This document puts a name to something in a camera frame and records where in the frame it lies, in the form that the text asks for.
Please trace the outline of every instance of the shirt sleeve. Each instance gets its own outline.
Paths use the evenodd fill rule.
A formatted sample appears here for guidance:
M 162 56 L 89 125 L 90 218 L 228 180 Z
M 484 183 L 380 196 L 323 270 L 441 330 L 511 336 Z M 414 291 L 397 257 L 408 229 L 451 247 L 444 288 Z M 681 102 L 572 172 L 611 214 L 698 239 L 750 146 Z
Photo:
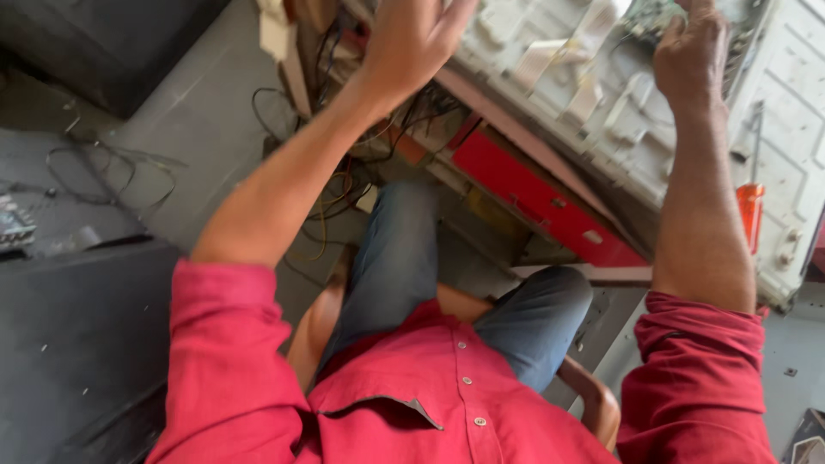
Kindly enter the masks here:
M 635 334 L 643 365 L 622 383 L 622 462 L 776 462 L 762 421 L 755 315 L 651 291 Z
M 277 352 L 290 326 L 263 266 L 189 263 L 172 277 L 166 429 L 156 462 L 292 462 L 300 411 L 295 373 Z

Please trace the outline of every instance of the red shirt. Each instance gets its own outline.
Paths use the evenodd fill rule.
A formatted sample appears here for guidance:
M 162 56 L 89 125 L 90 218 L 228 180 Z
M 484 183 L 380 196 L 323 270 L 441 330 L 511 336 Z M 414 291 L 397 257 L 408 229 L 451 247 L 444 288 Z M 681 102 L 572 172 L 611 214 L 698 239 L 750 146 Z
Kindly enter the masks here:
M 422 304 L 304 397 L 271 269 L 181 261 L 167 428 L 147 462 L 616 462 L 472 327 Z M 756 316 L 651 292 L 622 387 L 623 462 L 773 462 Z

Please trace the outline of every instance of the person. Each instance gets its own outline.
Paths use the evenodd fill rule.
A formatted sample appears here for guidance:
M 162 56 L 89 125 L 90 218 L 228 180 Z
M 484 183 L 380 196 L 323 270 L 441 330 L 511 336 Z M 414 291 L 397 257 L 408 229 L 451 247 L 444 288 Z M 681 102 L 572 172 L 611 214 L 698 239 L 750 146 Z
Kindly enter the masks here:
M 385 0 L 363 65 L 328 109 L 228 196 L 172 279 L 167 426 L 147 462 L 615 462 L 539 395 L 591 299 L 549 268 L 475 324 L 436 297 L 434 198 L 382 190 L 322 379 L 304 396 L 278 347 L 272 269 L 362 132 L 448 60 L 477 0 Z M 654 59 L 676 124 L 643 365 L 622 388 L 623 462 L 772 462 L 761 414 L 764 334 L 728 176 L 728 28 L 686 0 Z

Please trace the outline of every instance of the jeans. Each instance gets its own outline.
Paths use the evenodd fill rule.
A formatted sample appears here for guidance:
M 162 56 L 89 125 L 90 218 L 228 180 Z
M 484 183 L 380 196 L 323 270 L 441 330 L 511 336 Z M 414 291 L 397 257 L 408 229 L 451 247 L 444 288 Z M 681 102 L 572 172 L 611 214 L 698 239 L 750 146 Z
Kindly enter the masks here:
M 399 327 L 436 297 L 437 212 L 436 195 L 424 184 L 398 182 L 381 190 L 321 367 L 357 340 Z M 522 383 L 540 393 L 559 369 L 591 299 L 581 273 L 546 268 L 500 298 L 474 329 Z

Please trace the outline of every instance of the red drawer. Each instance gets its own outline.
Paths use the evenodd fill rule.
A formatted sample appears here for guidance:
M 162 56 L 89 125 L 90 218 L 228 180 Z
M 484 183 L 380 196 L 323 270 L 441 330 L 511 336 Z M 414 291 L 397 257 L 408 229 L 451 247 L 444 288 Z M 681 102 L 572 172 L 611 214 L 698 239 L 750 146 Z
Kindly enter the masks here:
M 453 163 L 512 204 L 581 259 L 599 268 L 647 266 L 621 239 L 559 195 L 550 185 L 476 130 L 453 155 Z

